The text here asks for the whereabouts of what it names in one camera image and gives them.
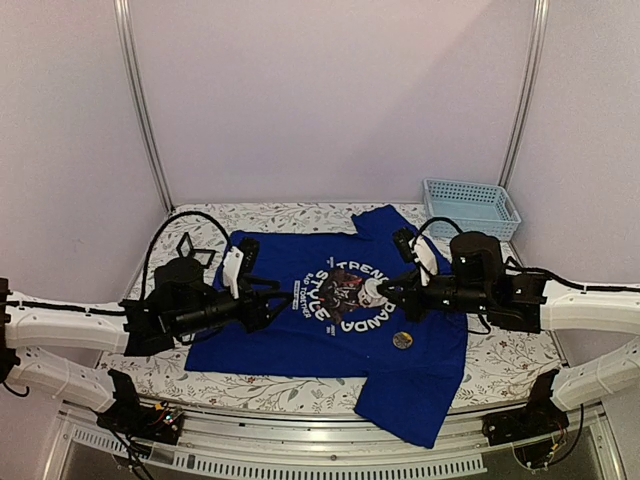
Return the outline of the blue printed t-shirt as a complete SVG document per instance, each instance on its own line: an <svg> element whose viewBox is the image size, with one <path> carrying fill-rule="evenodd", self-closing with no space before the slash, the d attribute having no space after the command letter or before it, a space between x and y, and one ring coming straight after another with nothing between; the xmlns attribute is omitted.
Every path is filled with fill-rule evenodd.
<svg viewBox="0 0 640 480"><path fill-rule="evenodd" d="M361 377L355 412L400 439L432 447L463 380L467 319L433 311L419 323L386 299L363 308L358 292L410 271L392 236L406 219L392 206L353 216L353 233L259 233L256 276L276 280L292 304L267 328L239 324L196 343L194 372L287 377ZM414 340L396 348L393 335Z"/></svg>

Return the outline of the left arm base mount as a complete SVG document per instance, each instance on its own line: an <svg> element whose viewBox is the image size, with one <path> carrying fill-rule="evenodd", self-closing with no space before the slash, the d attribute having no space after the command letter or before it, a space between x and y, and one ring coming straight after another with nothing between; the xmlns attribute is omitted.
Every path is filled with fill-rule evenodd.
<svg viewBox="0 0 640 480"><path fill-rule="evenodd" d="M97 413L100 427L163 444L178 443L185 420L181 408L169 407L166 402L145 406L127 374L111 369L107 375L113 382L114 402Z"/></svg>

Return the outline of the round yellow blue brooch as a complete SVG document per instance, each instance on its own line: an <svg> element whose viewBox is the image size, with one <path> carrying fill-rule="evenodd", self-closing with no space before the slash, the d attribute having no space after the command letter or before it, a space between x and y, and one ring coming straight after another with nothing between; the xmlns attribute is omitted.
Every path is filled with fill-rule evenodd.
<svg viewBox="0 0 640 480"><path fill-rule="evenodd" d="M400 331L393 335L392 343L396 348L406 350L413 345L414 340L408 332Z"/></svg>

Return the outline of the round light blue brooch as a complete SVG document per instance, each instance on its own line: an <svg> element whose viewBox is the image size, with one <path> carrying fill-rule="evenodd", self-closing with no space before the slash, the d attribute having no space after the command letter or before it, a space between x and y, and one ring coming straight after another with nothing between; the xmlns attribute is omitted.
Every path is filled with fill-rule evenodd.
<svg viewBox="0 0 640 480"><path fill-rule="evenodd" d="M381 281L370 277L366 279L358 292L358 301L363 308L376 308L386 303L386 298L378 291Z"/></svg>

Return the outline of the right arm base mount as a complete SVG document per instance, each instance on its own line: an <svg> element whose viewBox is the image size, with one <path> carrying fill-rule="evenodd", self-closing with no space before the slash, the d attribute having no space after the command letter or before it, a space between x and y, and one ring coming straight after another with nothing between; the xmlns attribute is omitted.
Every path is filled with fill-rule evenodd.
<svg viewBox="0 0 640 480"><path fill-rule="evenodd" d="M523 407L482 417L482 433L490 446L547 435L547 439L539 444L515 448L516 460L528 469L549 467L567 433L568 416L551 401L552 384L558 373L558 369L553 369L541 374L534 382Z"/></svg>

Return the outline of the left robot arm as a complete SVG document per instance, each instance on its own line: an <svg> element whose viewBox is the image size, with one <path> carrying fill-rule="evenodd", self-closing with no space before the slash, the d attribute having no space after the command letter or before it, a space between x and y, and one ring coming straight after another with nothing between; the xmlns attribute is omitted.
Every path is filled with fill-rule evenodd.
<svg viewBox="0 0 640 480"><path fill-rule="evenodd" d="M1 378L34 387L111 419L128 434L148 426L130 377L91 370L50 353L52 347L152 356L190 345L238 323L248 333L269 326L292 302L276 281L251 275L239 257L220 290L204 281L195 259L175 258L156 269L154 288L139 300L64 305L30 300L1 282Z"/></svg>

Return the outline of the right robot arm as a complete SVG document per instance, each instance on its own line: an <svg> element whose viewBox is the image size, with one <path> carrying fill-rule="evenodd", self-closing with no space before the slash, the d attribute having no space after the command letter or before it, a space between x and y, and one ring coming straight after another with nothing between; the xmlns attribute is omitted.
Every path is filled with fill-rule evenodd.
<svg viewBox="0 0 640 480"><path fill-rule="evenodd" d="M393 236L413 272L383 282L379 293L412 322L432 311L474 314L507 331L589 330L631 336L624 346L577 367L541 374L517 427L537 436L566 412L635 385L639 380L639 289L634 285L579 284L542 268L504 258L497 238L468 231L449 243L451 270L440 269L420 233L403 228Z"/></svg>

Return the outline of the black brooch box yellow brooch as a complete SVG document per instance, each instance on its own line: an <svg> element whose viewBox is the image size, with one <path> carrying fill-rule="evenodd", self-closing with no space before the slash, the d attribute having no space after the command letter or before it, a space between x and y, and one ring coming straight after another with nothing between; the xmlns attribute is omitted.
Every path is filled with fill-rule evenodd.
<svg viewBox="0 0 640 480"><path fill-rule="evenodd" d="M180 238L176 251L181 258L193 258L197 260L204 269L211 267L217 254L215 249L196 248L188 232L185 232Z"/></svg>

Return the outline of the light blue plastic basket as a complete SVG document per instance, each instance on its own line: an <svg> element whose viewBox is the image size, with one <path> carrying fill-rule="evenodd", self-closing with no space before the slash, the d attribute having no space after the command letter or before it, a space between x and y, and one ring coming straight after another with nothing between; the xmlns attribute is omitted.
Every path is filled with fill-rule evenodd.
<svg viewBox="0 0 640 480"><path fill-rule="evenodd" d="M427 218L446 217L463 231L480 231L510 241L521 217L506 190L497 185L426 178L423 201Z"/></svg>

